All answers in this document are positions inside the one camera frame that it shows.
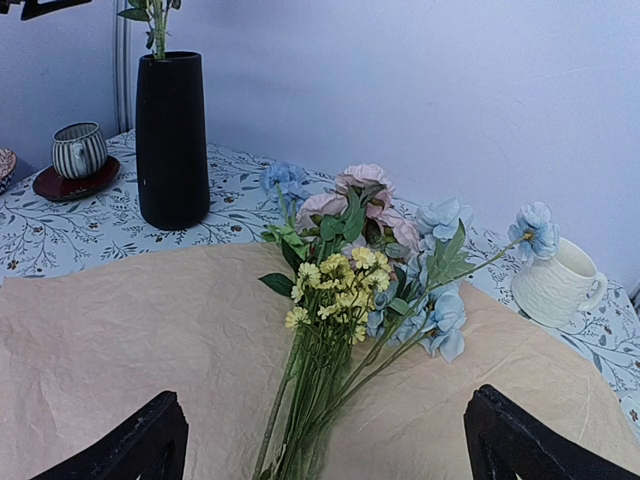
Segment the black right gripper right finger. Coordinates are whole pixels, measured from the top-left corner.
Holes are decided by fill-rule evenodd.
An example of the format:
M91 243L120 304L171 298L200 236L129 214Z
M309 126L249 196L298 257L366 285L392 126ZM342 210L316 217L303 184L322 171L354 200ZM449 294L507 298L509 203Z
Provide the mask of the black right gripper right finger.
M493 386L463 416L475 479L631 479L633 473L557 434Z

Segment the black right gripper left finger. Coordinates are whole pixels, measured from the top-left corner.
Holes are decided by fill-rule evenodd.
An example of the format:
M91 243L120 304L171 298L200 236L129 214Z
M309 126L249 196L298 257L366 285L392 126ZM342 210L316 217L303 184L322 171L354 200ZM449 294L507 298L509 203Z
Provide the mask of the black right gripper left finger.
M181 479L189 425L175 392L163 391L96 443L38 479Z

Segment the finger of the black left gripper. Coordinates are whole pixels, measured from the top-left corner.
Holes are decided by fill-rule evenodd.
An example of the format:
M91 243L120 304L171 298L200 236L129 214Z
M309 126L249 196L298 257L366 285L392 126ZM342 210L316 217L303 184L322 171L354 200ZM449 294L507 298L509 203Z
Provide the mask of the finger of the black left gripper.
M0 14L8 15L12 6L21 7L21 20L31 20L59 10L90 3L91 0L0 0Z

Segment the white rose stem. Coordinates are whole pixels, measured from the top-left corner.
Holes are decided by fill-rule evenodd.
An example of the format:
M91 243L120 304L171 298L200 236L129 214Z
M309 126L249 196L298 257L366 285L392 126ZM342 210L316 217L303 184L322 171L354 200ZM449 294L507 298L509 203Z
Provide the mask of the white rose stem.
M118 16L127 20L146 23L148 26L146 48L156 60L166 58L166 38L169 13L179 10L181 0L128 0L128 7Z

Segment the peach wrapping paper sheet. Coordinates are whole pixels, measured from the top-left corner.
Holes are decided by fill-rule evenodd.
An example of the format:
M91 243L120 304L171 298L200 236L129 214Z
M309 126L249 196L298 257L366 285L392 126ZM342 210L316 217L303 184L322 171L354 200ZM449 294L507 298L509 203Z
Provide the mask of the peach wrapping paper sheet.
M189 479L252 475L292 336L285 271L265 244L144 254L1 288L1 475L28 479L84 450L164 390L189 425ZM415 348L334 424L326 479L467 479L463 414L489 384L630 471L639 446L592 362L470 285L464 353Z

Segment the green paper flower bouquet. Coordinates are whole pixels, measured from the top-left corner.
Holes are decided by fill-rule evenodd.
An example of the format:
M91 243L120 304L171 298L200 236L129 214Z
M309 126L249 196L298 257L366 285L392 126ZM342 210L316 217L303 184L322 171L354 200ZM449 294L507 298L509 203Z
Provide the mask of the green paper flower bouquet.
M394 184L375 164L347 167L322 194L305 172L277 162L261 174L284 221L263 238L289 274L262 282L291 300L294 340L272 404L253 475L314 479L343 405L412 347L446 361L465 348L460 282L477 271L464 250L473 219L456 199L404 216ZM279 441L272 429L282 424Z

